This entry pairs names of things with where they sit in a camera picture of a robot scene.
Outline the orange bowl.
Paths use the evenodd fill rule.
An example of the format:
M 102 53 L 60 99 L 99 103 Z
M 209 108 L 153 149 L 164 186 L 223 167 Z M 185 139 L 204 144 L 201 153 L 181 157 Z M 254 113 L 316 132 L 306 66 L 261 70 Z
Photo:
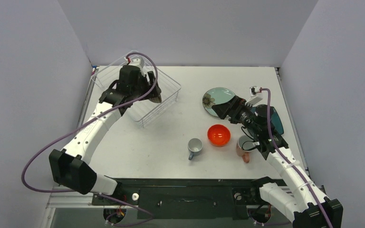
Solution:
M 207 138 L 211 145 L 215 147 L 223 147 L 230 142 L 231 132 L 226 126 L 222 124 L 215 124 L 208 129 Z

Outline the pink floral mug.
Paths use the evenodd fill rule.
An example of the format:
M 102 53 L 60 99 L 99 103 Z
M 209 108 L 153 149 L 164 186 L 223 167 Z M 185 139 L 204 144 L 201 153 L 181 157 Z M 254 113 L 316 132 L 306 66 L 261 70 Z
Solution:
M 242 135 L 236 142 L 236 154 L 242 158 L 245 163 L 250 162 L 250 151 L 254 150 L 253 140 L 248 136 Z

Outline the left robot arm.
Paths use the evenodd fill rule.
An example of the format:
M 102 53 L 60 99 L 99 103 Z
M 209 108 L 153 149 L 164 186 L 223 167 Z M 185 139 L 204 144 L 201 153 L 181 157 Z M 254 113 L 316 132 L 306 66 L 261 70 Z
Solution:
M 53 150 L 48 159 L 54 182 L 81 194 L 103 193 L 110 204 L 122 200 L 118 183 L 96 173 L 90 166 L 96 148 L 112 127 L 133 105 L 141 100 L 160 103 L 161 89 L 156 70 L 127 64 L 119 70 L 119 78 L 101 94 L 88 121 L 61 150 Z

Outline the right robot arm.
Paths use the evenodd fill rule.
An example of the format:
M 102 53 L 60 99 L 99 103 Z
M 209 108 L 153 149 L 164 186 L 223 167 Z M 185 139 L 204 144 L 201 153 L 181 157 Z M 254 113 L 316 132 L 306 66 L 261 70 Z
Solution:
M 294 157 L 288 143 L 272 123 L 274 109 L 270 104 L 252 107 L 238 96 L 226 102 L 212 102 L 210 107 L 220 119 L 228 117 L 233 124 L 242 124 L 257 143 L 256 149 L 277 171 L 289 187 L 286 193 L 270 178 L 256 180 L 249 190 L 253 202 L 267 202 L 292 223 L 294 228 L 339 228 L 343 206 L 330 199 L 306 174 Z

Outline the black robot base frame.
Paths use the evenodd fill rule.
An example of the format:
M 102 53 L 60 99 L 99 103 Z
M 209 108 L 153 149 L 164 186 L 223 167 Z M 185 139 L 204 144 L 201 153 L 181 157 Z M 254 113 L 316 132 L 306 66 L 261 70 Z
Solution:
M 138 219 L 254 219 L 274 224 L 277 215 L 256 193 L 253 179 L 119 179 L 121 185 L 112 195 L 116 201 L 93 195 L 94 206 L 104 206 L 105 216 L 120 208 L 122 200 L 139 206 Z

